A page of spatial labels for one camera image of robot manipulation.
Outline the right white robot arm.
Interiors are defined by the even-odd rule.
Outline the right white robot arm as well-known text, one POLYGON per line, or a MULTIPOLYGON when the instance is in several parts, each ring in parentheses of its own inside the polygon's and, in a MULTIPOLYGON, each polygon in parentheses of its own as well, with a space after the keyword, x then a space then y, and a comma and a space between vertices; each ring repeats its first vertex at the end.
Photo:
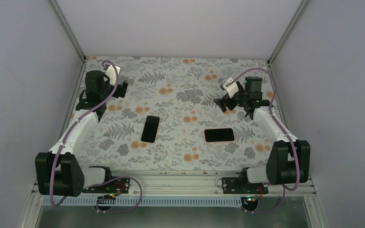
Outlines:
POLYGON ((238 186, 243 193, 251 193, 257 183, 281 185, 295 191, 300 183, 308 180, 310 144, 290 133, 274 115, 272 102, 263 99, 261 84, 262 79, 256 76, 246 77, 244 84, 229 78, 221 85, 227 93, 214 100, 223 112, 243 108, 245 115, 259 125, 272 143, 267 164, 245 168, 238 186))

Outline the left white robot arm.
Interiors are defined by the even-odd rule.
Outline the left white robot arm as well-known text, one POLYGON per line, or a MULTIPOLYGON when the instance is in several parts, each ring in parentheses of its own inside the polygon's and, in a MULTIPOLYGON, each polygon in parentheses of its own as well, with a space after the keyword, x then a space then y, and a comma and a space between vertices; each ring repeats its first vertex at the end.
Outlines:
POLYGON ((101 192, 113 187, 110 170, 105 166, 81 165, 77 153, 107 110, 107 101, 123 98, 128 83, 119 80, 120 67, 86 73, 85 89, 80 93, 74 117, 59 141, 35 158, 38 190, 42 195, 77 197, 95 186, 101 192))

